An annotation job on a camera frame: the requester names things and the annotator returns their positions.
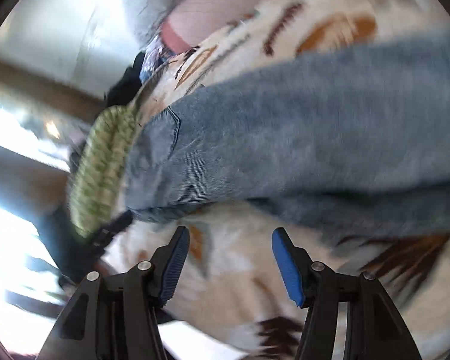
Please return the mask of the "pink bolster cushion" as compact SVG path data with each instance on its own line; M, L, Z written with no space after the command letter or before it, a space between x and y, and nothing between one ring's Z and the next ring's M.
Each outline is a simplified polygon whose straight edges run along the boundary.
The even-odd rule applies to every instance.
M194 47L211 33L248 15L260 0L183 0L165 19L161 39L174 53Z

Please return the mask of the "black clothing pile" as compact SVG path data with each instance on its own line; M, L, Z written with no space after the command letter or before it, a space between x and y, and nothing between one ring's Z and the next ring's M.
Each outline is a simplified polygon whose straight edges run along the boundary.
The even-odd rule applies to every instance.
M107 107L125 106L133 100L142 86L140 72L144 58L145 53L139 52L133 64L126 68L121 79L105 94Z

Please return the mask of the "green white rolled quilt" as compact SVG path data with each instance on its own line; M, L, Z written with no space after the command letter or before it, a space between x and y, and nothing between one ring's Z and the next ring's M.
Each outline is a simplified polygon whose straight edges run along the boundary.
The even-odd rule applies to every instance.
M71 223L85 239L112 218L135 130L129 106L106 108L91 127L69 198Z

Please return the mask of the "blue denim jeans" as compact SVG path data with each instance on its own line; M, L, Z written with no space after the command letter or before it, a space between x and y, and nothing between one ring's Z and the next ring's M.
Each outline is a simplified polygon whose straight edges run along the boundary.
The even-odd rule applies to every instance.
M125 203L169 222L247 201L333 236L450 230L450 34L306 55L172 103L130 149Z

